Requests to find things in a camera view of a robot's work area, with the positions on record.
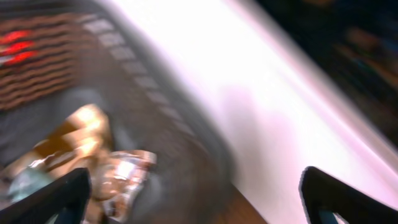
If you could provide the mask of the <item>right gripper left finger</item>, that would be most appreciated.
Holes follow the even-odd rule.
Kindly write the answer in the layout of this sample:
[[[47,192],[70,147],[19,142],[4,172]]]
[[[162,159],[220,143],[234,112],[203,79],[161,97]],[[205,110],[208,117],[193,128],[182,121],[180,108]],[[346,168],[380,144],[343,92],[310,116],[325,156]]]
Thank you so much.
[[[77,168],[27,198],[1,210],[2,224],[80,224],[91,193],[88,169]]]

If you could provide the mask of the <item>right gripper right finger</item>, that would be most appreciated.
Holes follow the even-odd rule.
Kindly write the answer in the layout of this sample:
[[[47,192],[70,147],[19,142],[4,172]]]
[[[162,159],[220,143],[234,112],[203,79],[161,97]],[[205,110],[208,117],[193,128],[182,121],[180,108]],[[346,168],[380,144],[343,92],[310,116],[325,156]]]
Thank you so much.
[[[361,193],[322,170],[308,166],[300,179],[300,197],[310,224],[397,223],[397,210]]]

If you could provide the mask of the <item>teal small snack packet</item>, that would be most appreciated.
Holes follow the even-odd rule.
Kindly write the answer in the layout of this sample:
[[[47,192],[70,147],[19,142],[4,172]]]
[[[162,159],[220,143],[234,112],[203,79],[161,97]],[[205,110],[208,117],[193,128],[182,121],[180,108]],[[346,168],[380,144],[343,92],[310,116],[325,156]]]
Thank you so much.
[[[7,196],[11,203],[16,203],[53,181],[54,178],[47,173],[28,167],[14,177]]]

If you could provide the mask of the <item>cream pouch with mushrooms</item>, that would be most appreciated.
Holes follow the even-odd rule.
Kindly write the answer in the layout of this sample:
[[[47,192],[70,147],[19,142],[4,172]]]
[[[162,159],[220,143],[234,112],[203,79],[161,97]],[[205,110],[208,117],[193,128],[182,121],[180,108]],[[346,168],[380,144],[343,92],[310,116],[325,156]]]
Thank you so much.
[[[91,197],[83,223],[125,223],[157,156],[144,150],[115,151],[88,158]]]

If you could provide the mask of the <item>cream brown snack pouch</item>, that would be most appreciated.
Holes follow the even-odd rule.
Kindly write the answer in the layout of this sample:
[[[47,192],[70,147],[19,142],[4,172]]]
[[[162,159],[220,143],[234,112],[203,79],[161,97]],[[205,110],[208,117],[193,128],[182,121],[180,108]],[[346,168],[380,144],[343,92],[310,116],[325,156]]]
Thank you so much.
[[[109,152],[109,142],[108,116],[94,104],[82,106],[30,151],[1,169],[1,180],[10,182],[24,171],[56,180],[74,169],[86,168],[94,182],[96,169]]]

